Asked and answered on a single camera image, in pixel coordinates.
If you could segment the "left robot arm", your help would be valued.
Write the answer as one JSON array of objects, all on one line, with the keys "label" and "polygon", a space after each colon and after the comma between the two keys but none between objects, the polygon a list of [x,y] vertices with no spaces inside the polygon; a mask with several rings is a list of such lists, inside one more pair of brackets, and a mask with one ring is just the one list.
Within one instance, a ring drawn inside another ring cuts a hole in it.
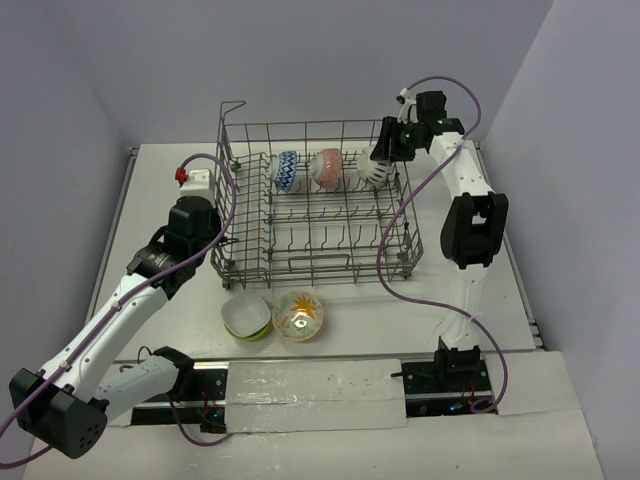
[{"label": "left robot arm", "polygon": [[194,389],[194,361],[171,347],[114,379],[105,375],[138,330],[191,280],[207,253],[225,241],[235,214],[221,216],[201,196],[179,198],[168,222],[138,250],[109,302],[37,371],[19,370],[9,383],[12,423],[71,459],[93,448],[107,425],[156,395],[171,399]]}]

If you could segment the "blue zigzag bowl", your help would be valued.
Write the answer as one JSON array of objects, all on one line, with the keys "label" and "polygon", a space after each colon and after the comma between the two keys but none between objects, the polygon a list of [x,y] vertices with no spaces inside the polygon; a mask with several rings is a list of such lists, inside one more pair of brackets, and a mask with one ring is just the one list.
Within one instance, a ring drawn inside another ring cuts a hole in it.
[{"label": "blue zigzag bowl", "polygon": [[271,157],[269,175],[279,191],[291,191],[296,180],[298,163],[299,156],[295,151],[284,151]]}]

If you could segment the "grey wire dish rack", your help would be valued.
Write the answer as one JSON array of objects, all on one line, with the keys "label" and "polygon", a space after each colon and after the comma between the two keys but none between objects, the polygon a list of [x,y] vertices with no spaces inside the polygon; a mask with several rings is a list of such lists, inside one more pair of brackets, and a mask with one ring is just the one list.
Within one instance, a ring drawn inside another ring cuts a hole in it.
[{"label": "grey wire dish rack", "polygon": [[[406,165],[393,165],[381,188],[358,176],[360,153],[377,141],[378,120],[234,123],[241,100],[220,105],[216,155],[230,169],[233,194],[215,174],[215,202],[221,215],[237,207],[226,239],[211,265],[230,290],[257,284],[272,288],[408,279],[424,253],[416,210],[394,216],[411,192]],[[343,155],[342,178],[334,190],[316,184],[310,161],[323,149]],[[290,192],[269,175],[270,159],[284,151],[299,156]]]}]

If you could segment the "floral leaf pattern bowl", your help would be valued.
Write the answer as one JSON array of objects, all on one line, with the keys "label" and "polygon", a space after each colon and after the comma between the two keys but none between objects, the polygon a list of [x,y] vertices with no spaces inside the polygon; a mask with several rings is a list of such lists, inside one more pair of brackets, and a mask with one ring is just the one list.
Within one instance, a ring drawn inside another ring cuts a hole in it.
[{"label": "floral leaf pattern bowl", "polygon": [[391,179],[394,169],[389,161],[372,159],[373,150],[373,146],[368,146],[360,153],[356,169],[361,180],[372,187],[381,188]]}]

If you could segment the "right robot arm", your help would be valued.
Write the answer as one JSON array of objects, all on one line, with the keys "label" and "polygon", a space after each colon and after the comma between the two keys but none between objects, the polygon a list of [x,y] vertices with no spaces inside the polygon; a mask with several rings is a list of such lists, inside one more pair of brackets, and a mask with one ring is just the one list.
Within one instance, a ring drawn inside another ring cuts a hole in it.
[{"label": "right robot arm", "polygon": [[481,350],[477,315],[483,281],[502,245],[509,201],[481,173],[475,149],[461,122],[448,116],[441,91],[412,94],[403,89],[397,116],[383,120],[373,160],[409,162],[423,150],[436,162],[451,205],[440,233],[442,255],[456,276],[457,299],[437,301],[449,313],[438,339],[431,379],[446,391],[466,387],[479,371]]}]

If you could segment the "red patterned bowl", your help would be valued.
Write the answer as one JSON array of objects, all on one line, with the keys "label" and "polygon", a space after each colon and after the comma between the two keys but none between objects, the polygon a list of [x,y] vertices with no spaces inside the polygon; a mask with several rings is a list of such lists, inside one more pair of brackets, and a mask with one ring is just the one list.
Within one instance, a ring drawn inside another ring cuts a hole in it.
[{"label": "red patterned bowl", "polygon": [[310,161],[309,170],[317,185],[325,190],[334,190],[342,178],[343,155],[337,148],[321,150]]}]

